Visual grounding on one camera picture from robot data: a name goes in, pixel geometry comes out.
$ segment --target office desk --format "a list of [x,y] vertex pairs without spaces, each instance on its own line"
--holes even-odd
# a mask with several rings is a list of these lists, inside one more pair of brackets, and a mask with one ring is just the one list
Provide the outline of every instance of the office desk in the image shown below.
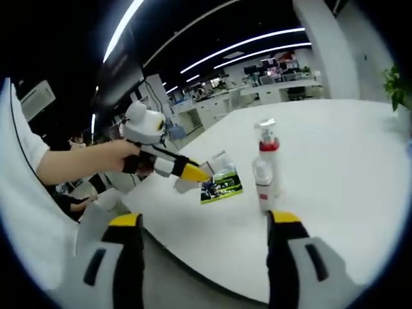
[[298,215],[311,236],[345,260],[357,284],[371,283],[397,244],[408,209],[409,160],[392,129],[390,104],[305,100],[234,111],[181,152],[201,162],[226,150],[243,193],[200,205],[200,189],[179,194],[175,178],[154,174],[122,198],[124,205],[141,212],[145,228],[189,267],[267,302],[267,222],[252,174],[253,124],[267,117],[276,118],[281,141],[276,208]]
[[[294,87],[311,87],[320,86],[321,84],[314,79],[295,80],[292,82],[279,82],[276,84],[251,87],[241,86],[241,96],[258,94],[262,105],[282,102],[281,90]],[[172,110],[178,116],[175,117],[176,122],[181,122],[183,127],[190,127],[187,123],[187,117],[184,115],[188,111],[196,110],[205,130],[214,125],[217,120],[215,115],[227,114],[229,112],[229,92],[224,91],[224,94],[217,94],[211,98],[193,102],[191,99],[179,103],[172,107]]]

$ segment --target white bottle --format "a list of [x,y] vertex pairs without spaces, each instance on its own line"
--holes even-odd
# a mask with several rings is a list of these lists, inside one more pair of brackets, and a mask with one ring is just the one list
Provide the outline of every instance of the white bottle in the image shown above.
[[275,195],[273,194],[273,173],[270,164],[257,157],[252,164],[253,174],[255,176],[257,198],[259,199],[259,208],[261,212],[274,209]]
[[281,171],[279,165],[279,139],[275,132],[275,120],[273,118],[259,121],[255,124],[255,130],[259,140],[259,155],[262,160],[270,165],[272,170],[271,192],[278,197],[281,192]]

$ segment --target white pillar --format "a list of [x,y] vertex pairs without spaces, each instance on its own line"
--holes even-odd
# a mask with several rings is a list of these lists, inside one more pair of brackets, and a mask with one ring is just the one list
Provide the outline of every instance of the white pillar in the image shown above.
[[293,0],[294,10],[319,62],[324,92],[330,98],[360,99],[355,61],[324,0]]
[[166,94],[165,88],[163,87],[163,83],[160,79],[159,74],[148,76],[146,78],[146,81],[150,84],[151,87],[145,82],[139,86],[139,92],[142,97],[147,97],[147,99],[149,100],[149,105],[153,110],[157,110],[156,107],[158,106],[159,109],[163,109],[163,114],[167,118],[171,118],[172,111],[169,105],[169,98]]
[[392,67],[390,51],[355,1],[348,1],[336,18],[352,51],[363,100],[389,102],[383,71]]

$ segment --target computer monitor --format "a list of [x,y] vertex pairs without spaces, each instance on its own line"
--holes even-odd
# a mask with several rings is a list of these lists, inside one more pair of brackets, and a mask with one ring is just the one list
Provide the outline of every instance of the computer monitor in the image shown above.
[[288,66],[286,65],[285,62],[280,62],[280,67],[281,67],[282,70],[287,70],[288,69]]
[[246,75],[252,75],[253,73],[258,72],[258,67],[257,66],[247,66],[246,68],[243,68],[243,71],[245,72]]
[[271,67],[269,60],[262,60],[261,64],[262,64],[262,68],[265,68],[265,69],[269,69]]
[[259,72],[260,75],[266,75],[267,70],[268,69],[263,66],[260,66],[257,68],[257,71]]

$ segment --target round table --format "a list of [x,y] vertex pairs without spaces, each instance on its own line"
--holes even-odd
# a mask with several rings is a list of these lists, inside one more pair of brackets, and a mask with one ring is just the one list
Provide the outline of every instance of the round table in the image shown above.
[[181,153],[199,162],[226,150],[244,192],[200,204],[200,189],[179,194],[156,174],[122,198],[145,228],[186,265],[230,291],[268,302],[267,220],[252,174],[254,122],[274,117],[283,191],[276,209],[299,216],[367,285],[397,244],[407,213],[409,159],[390,104],[305,100],[231,112]]

